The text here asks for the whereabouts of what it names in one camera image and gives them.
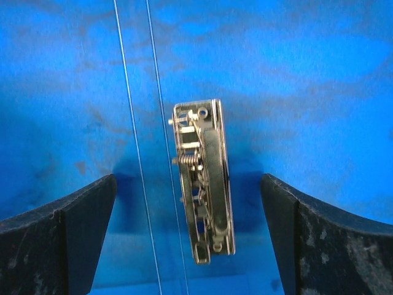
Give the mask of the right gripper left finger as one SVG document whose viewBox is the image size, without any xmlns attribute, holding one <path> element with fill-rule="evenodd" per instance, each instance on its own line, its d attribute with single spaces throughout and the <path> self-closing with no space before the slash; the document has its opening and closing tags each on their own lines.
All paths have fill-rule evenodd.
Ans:
<svg viewBox="0 0 393 295">
<path fill-rule="evenodd" d="M 117 195 L 106 175 L 1 221 L 1 294 L 88 294 Z"/>
</svg>

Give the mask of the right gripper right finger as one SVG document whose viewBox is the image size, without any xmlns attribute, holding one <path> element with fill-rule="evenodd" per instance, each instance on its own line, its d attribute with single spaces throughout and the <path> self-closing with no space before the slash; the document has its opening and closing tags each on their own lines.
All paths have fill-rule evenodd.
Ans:
<svg viewBox="0 0 393 295">
<path fill-rule="evenodd" d="M 265 173 L 263 209 L 285 294 L 392 294 L 392 225 Z"/>
</svg>

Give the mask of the blue clip file folder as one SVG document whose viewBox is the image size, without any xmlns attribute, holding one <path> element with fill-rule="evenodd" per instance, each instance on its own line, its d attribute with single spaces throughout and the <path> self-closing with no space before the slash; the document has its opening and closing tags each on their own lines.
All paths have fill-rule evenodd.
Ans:
<svg viewBox="0 0 393 295">
<path fill-rule="evenodd" d="M 236 253 L 198 266 L 168 119 L 212 98 Z M 110 173 L 93 294 L 282 294 L 264 173 L 392 222 L 392 2 L 2 1 L 1 218 Z"/>
</svg>

